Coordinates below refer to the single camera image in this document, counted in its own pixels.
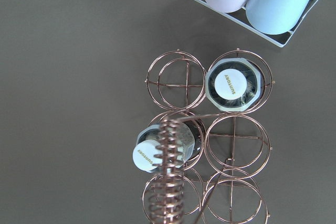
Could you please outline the copper wire bottle basket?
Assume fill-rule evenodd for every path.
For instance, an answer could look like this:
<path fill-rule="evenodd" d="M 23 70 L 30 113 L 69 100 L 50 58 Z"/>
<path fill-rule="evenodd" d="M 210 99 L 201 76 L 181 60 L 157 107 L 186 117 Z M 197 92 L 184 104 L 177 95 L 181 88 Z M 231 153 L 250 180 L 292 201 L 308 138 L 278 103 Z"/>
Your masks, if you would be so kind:
<path fill-rule="evenodd" d="M 261 72 L 260 98 L 246 111 L 221 111 L 206 97 L 206 74 L 226 58 L 245 58 Z M 195 56 L 175 50 L 153 60 L 145 84 L 163 109 L 137 139 L 150 147 L 144 158 L 153 176 L 142 193 L 148 223 L 268 223 L 256 176 L 267 166 L 272 145 L 251 114 L 270 97 L 269 64 L 235 49 L 206 69 Z"/>

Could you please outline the tea bottle middle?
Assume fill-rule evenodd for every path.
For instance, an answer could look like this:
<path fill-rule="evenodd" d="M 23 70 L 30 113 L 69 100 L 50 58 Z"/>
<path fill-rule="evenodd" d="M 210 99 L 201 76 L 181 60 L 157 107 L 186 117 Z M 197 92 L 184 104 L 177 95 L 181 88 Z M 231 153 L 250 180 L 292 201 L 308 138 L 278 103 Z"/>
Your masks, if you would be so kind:
<path fill-rule="evenodd" d="M 205 91 L 221 111 L 246 111 L 260 98 L 261 72 L 245 58 L 221 59 L 206 74 Z"/>

